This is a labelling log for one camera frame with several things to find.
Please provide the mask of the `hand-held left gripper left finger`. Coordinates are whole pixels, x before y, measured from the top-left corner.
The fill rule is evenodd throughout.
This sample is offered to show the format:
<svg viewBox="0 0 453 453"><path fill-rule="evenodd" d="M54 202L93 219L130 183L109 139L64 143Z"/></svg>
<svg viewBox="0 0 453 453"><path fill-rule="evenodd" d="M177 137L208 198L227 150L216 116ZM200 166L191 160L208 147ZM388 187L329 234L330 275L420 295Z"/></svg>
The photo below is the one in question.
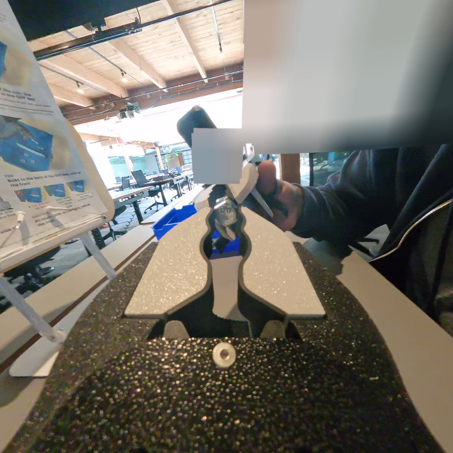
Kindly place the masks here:
<svg viewBox="0 0 453 453"><path fill-rule="evenodd" d="M212 272L203 243L211 213L201 209L158 240L124 316L168 317L208 290Z"/></svg>

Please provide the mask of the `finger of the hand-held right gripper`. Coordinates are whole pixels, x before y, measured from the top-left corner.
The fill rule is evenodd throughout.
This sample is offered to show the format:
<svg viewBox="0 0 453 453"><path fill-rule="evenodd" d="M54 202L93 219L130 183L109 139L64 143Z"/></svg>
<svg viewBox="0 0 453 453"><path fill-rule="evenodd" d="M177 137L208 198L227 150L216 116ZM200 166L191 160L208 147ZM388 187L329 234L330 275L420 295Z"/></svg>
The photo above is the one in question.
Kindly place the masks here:
<svg viewBox="0 0 453 453"><path fill-rule="evenodd" d="M200 187L199 193L194 197L192 204L194 205L197 211L209 207L209 197L213 190L213 185L203 184Z"/></svg>
<svg viewBox="0 0 453 453"><path fill-rule="evenodd" d="M226 195L237 204L242 204L255 188L258 177L257 168L253 164L247 164L242 168L239 183L226 185Z"/></svg>

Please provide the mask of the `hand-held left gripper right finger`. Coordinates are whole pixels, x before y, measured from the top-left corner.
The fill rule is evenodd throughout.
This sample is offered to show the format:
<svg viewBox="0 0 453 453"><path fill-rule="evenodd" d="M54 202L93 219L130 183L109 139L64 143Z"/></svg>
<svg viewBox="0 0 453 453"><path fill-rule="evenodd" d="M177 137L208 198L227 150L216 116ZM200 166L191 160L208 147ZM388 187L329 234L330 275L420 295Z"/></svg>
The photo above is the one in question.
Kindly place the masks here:
<svg viewBox="0 0 453 453"><path fill-rule="evenodd" d="M284 318L322 318L326 312L291 240L251 209L240 209L247 250L244 290Z"/></svg>

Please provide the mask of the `steel bolt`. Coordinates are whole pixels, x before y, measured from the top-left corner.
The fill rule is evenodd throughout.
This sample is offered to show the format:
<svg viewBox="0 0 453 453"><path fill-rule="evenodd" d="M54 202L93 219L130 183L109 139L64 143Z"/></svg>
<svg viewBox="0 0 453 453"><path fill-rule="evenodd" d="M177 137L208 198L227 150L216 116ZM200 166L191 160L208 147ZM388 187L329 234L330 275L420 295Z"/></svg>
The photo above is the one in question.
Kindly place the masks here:
<svg viewBox="0 0 453 453"><path fill-rule="evenodd" d="M221 226L229 227L237 221L237 213L235 209L214 209L215 222Z"/></svg>

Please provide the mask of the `blue plastic bin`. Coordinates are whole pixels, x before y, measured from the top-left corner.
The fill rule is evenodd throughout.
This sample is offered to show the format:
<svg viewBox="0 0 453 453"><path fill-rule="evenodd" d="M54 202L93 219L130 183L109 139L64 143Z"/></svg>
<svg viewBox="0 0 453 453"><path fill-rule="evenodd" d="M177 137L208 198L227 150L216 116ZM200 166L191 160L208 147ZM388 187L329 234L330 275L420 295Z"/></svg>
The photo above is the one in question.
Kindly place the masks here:
<svg viewBox="0 0 453 453"><path fill-rule="evenodd" d="M192 204L185 205L180 208L172 208L161 219L152 225L152 230L156 239L159 241L171 229L196 213L197 210ZM219 254L232 256L233 254L239 253L240 239L238 236L235 236L234 241L228 241L225 243L224 246L222 246L220 239L220 233L217 230L214 230L212 234L212 257Z"/></svg>

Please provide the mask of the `person's right forearm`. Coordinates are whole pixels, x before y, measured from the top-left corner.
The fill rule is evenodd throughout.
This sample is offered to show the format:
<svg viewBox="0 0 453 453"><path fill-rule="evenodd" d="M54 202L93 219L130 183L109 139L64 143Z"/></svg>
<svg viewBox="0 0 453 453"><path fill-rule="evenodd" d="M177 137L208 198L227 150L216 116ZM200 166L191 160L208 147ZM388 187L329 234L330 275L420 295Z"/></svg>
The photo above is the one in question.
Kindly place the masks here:
<svg viewBox="0 0 453 453"><path fill-rule="evenodd" d="M291 231L340 243L391 227L431 160L422 147L353 152L326 184L299 188L300 213Z"/></svg>

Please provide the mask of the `person's right hand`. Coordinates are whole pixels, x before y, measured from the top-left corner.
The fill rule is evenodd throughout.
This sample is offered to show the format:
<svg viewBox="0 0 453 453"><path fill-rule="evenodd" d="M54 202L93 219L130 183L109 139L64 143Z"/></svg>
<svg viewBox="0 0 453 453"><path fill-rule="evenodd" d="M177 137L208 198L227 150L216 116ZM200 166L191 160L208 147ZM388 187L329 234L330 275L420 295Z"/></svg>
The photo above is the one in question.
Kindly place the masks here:
<svg viewBox="0 0 453 453"><path fill-rule="evenodd" d="M252 197L252 203L247 207L284 232L294 229L303 209L302 189L297 185L278 179L276 167L272 161L261 162L257 166L257 171L256 189L260 195L264 199L273 195L274 199L278 201L279 207L285 209L282 211L273 207L273 217L271 217L254 197Z"/></svg>

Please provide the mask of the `ceiling mounted device cluster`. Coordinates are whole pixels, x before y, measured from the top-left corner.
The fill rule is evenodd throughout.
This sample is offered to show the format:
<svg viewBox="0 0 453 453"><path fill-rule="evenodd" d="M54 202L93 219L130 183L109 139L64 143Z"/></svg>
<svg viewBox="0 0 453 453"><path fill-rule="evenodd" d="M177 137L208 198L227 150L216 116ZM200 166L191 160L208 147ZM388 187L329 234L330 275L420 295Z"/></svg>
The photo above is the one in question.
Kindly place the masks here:
<svg viewBox="0 0 453 453"><path fill-rule="evenodd" d="M138 104L128 102L125 107L121 108L117 113L118 120L133 119L141 113Z"/></svg>

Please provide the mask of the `office desk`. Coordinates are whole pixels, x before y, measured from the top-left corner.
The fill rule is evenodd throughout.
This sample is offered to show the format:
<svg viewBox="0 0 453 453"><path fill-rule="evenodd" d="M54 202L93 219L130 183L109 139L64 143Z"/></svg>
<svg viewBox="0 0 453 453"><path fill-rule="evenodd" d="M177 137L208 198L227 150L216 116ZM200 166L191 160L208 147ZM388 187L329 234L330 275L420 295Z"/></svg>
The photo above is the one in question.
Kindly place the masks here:
<svg viewBox="0 0 453 453"><path fill-rule="evenodd" d="M151 186L145 186L137 189L126 189L122 191L109 191L109 194L114 202L115 210L122 206L132 205L136 214L137 220L141 225L143 222L143 216L140 211L138 201L142 198L147 197L148 191Z"/></svg>

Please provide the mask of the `wooden document stand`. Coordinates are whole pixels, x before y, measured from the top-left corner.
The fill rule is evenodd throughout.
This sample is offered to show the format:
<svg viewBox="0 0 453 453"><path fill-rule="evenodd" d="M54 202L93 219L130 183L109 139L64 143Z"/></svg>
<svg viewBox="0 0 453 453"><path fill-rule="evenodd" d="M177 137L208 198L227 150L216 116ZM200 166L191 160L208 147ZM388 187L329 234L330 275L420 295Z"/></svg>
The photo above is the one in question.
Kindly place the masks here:
<svg viewBox="0 0 453 453"><path fill-rule="evenodd" d="M102 213L97 214L92 220L86 220L74 227L65 228L62 232L41 240L34 249L39 252L47 252L54 246L59 246L68 239L78 237L84 247L91 253L92 258L103 270L106 275L106 282L110 282L116 277L116 270L111 266L95 244L91 237L91 231L113 218L115 211L114 202L94 161L83 143L81 135L68 120L66 120L66 124L76 146L77 154L85 165L88 173L88 181L91 183L94 192L99 196L105 208ZM8 369L8 372L12 377L47 377L69 332L74 326L73 324L67 324L67 318L72 317L71 311L61 320L63 328L56 329L27 303L23 295L8 282L4 273L1 273L1 293L12 303L13 307L29 321L31 326L40 335L40 339L34 344L25 348L22 352L17 350L16 356L11 355L7 360L2 362L1 372Z"/></svg>

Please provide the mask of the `person's dark zip jacket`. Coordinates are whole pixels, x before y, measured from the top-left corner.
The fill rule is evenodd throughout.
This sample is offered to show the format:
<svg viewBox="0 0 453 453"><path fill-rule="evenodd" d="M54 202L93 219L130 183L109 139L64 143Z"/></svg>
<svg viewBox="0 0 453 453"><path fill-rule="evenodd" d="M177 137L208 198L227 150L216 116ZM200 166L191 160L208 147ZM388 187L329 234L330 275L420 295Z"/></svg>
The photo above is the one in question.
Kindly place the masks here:
<svg viewBox="0 0 453 453"><path fill-rule="evenodd" d="M374 267L452 336L452 144L401 151Z"/></svg>

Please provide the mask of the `printed instruction sheet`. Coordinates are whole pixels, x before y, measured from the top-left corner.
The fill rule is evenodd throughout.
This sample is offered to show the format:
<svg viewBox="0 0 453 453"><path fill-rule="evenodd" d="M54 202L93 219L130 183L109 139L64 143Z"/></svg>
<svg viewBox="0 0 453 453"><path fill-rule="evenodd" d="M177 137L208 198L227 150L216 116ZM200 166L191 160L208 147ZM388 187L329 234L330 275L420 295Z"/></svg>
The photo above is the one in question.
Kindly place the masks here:
<svg viewBox="0 0 453 453"><path fill-rule="evenodd" d="M105 207L8 1L0 46L0 257L8 269Z"/></svg>

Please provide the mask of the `black wall screen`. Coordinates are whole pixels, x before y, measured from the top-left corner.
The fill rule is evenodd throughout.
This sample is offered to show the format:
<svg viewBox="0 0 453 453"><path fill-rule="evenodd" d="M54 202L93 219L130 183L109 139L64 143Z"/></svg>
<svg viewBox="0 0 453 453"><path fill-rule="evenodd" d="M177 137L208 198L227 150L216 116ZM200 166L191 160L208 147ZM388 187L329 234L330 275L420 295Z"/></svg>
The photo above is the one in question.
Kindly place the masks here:
<svg viewBox="0 0 453 453"><path fill-rule="evenodd" d="M324 185L330 175L338 172L352 151L309 153L309 185Z"/></svg>

